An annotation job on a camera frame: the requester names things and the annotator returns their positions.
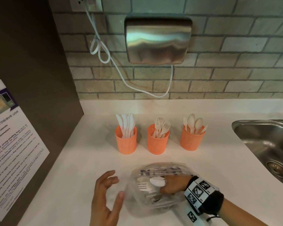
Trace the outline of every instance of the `wrist strap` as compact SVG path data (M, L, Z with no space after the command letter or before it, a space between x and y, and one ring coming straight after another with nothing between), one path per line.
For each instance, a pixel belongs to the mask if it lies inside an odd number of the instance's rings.
M224 199L217 187L198 176L191 178L184 195L197 215L217 215Z

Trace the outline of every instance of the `orange utensil holder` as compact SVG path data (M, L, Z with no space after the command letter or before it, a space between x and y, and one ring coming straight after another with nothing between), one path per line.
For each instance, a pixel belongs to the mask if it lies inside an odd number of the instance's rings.
M202 126L202 128L199 129L198 133L200 133L202 129L204 129L204 126ZM199 144L201 143L204 133L202 133L201 135L195 135L189 133L183 127L180 138L180 145L187 151L195 151L198 148Z
M148 150L154 155L160 155L166 150L166 144L169 139L170 131L168 131L164 138L158 139L152 137L155 132L155 124L151 124L148 127Z
M136 149L136 133L137 128L134 127L133 130L134 135L130 138L122 139L122 131L121 127L118 126L115 129L115 137L117 139L117 148L124 155L129 155L135 152Z

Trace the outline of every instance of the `stainless steel sink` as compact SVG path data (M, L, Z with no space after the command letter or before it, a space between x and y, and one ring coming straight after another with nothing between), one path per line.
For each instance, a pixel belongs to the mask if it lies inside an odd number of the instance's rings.
M283 123L278 121L235 121L236 135L283 183Z

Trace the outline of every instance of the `backsplash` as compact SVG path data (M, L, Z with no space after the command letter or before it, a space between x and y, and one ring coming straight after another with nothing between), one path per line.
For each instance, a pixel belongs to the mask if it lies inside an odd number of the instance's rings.
M111 62L89 53L94 30L69 0L49 0L75 86L82 100L153 98L125 86ZM124 18L132 13L184 13L193 21L185 61L163 99L283 98L283 0L102 0L95 15L127 83L165 93L170 67L128 62Z

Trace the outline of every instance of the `outlet cover plate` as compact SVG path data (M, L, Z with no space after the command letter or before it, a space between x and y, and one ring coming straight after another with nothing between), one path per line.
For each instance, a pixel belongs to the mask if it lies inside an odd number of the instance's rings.
M73 12L85 12L85 0L69 0ZM102 0L96 0L96 4L89 5L89 12L102 12Z

